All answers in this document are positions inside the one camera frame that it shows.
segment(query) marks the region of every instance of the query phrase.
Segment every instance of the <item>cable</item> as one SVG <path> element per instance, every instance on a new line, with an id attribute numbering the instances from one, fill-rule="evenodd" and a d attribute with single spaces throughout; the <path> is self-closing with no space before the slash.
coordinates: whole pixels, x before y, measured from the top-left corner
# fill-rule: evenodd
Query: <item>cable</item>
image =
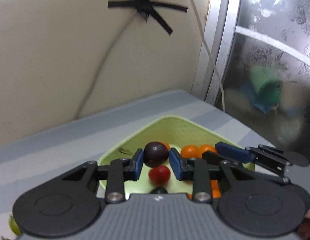
<path id="1" fill-rule="evenodd" d="M 129 20 L 125 23 L 125 25 L 121 28 L 121 30 L 119 31 L 119 33 L 117 34 L 117 36 L 115 37 L 115 39 L 113 40 L 113 42 L 111 43 L 111 45 L 108 47 L 106 53 L 104 54 L 104 57 L 102 59 L 102 62 L 100 64 L 100 66 L 97 68 L 94 78 L 91 82 L 91 85 L 89 86 L 89 89 L 87 91 L 87 93 L 85 94 L 83 100 L 81 101 L 78 110 L 76 111 L 76 115 L 75 115 L 75 119 L 79 119 L 79 116 L 87 102 L 87 100 L 89 99 L 89 97 L 92 95 L 92 92 L 94 90 L 95 84 L 97 82 L 97 78 L 101 72 L 101 69 L 106 61 L 106 59 L 108 58 L 108 55 L 110 54 L 110 52 L 112 51 L 114 45 L 117 43 L 117 41 L 119 40 L 119 38 L 122 36 L 123 32 L 127 29 L 127 27 L 129 26 L 129 24 L 132 22 L 132 20 L 134 19 L 135 15 L 137 15 L 138 12 L 134 12 L 133 15 L 129 18 Z"/>
<path id="2" fill-rule="evenodd" d="M 221 89 L 221 93 L 222 93 L 222 108 L 223 108 L 223 112 L 225 112 L 225 93 L 224 93 L 224 88 L 223 88 L 223 84 L 222 84 L 222 79 L 221 79 L 221 76 L 219 75 L 219 73 L 217 71 L 216 64 L 214 62 L 212 54 L 211 54 L 211 52 L 210 52 L 210 50 L 208 48 L 207 42 L 205 40 L 204 32 L 203 32 L 203 27 L 202 27 L 202 24 L 200 22 L 200 18 L 199 18 L 199 14 L 198 14 L 195 2 L 194 2 L 194 0 L 190 0 L 190 2 L 191 2 L 193 10 L 195 12 L 195 16 L 196 16 L 196 20 L 197 20 L 200 36 L 202 38 L 202 42 L 204 43 L 205 49 L 206 49 L 210 59 L 213 62 L 214 71 L 216 72 L 216 76 L 217 76 L 217 79 L 218 79 L 218 82 L 219 82 L 219 86 L 220 86 L 220 89 Z"/>

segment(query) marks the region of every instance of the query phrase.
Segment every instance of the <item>green object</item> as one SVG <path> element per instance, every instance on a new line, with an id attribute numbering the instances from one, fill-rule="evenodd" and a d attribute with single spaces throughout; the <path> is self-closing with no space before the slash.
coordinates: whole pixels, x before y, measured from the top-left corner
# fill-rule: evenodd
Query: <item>green object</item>
<path id="1" fill-rule="evenodd" d="M 171 148 L 175 147 L 178 151 L 180 151 L 182 147 L 190 144 L 198 147 L 203 144 L 215 146 L 215 144 L 220 141 L 239 147 L 233 142 L 197 123 L 191 122 L 183 117 L 166 115 L 151 122 L 114 146 L 100 157 L 98 164 L 108 165 L 114 159 L 129 158 L 130 154 L 133 155 L 138 148 L 144 149 L 145 145 L 151 141 L 167 142 Z M 193 182 L 177 180 L 168 160 L 164 165 L 171 171 L 170 180 L 165 185 L 162 185 L 167 189 L 168 193 L 186 192 L 191 194 Z M 255 169 L 253 163 L 247 163 L 245 167 L 252 171 Z M 151 168 L 144 165 L 138 181 L 124 182 L 126 199 L 128 199 L 131 193 L 149 193 L 156 187 L 148 178 L 150 169 Z M 100 180 L 100 184 L 102 188 L 105 189 L 106 180 Z"/>
<path id="2" fill-rule="evenodd" d="M 254 65 L 250 70 L 250 80 L 257 94 L 258 101 L 274 105 L 279 103 L 282 82 L 272 68 Z"/>
<path id="3" fill-rule="evenodd" d="M 10 226 L 10 229 L 13 231 L 14 234 L 16 234 L 17 236 L 19 236 L 21 234 L 21 231 L 17 227 L 17 224 L 16 224 L 14 217 L 12 215 L 10 215 L 10 218 L 9 218 L 9 226 Z"/>

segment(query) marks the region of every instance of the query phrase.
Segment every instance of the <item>metal screw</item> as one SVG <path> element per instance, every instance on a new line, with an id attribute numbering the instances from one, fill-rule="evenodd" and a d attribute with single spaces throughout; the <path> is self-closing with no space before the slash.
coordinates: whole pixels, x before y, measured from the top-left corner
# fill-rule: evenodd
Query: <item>metal screw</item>
<path id="1" fill-rule="evenodd" d="M 200 202 L 204 202 L 210 200 L 211 196 L 207 192 L 198 192 L 195 194 L 195 198 Z"/>
<path id="2" fill-rule="evenodd" d="M 109 193 L 107 199 L 113 202 L 117 202 L 123 198 L 123 195 L 119 192 Z"/>
<path id="3" fill-rule="evenodd" d="M 190 157 L 187 159 L 187 164 L 194 166 L 195 165 L 195 161 L 197 160 L 196 157 Z"/>

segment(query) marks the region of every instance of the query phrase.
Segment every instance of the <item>green bowl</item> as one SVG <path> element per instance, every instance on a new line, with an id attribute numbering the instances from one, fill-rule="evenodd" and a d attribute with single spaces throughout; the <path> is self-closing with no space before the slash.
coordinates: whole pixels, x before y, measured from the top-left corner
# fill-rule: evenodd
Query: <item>green bowl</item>
<path id="1" fill-rule="evenodd" d="M 141 128 L 125 140 L 114 146 L 108 152 L 100 157 L 99 165 L 108 165 L 114 159 L 129 158 L 128 154 L 133 155 L 138 148 L 144 149 L 145 145 L 151 141 L 160 141 L 169 143 L 171 148 L 180 151 L 186 145 L 196 145 L 200 147 L 203 144 L 215 145 L 218 142 L 225 142 L 239 147 L 235 143 L 227 140 L 213 131 L 191 122 L 183 117 L 166 115 L 145 127 Z M 168 160 L 164 163 L 171 171 L 170 180 L 163 185 L 169 193 L 186 192 L 192 193 L 192 181 L 179 181 L 175 178 Z M 254 170 L 253 163 L 244 165 L 249 170 Z M 148 178 L 148 172 L 151 168 L 143 165 L 142 172 L 138 181 L 124 182 L 125 195 L 128 199 L 131 193 L 149 193 L 156 185 L 152 184 Z M 102 188 L 106 188 L 106 180 L 100 180 Z"/>

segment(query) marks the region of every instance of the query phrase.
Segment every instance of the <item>red cherry tomato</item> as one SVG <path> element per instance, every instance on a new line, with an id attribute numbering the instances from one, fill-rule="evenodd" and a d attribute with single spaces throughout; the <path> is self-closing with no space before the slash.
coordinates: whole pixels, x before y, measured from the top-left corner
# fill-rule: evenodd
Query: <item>red cherry tomato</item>
<path id="1" fill-rule="evenodd" d="M 164 184 L 171 177 L 171 171 L 166 166 L 158 166 L 148 172 L 148 177 L 155 184 Z"/>

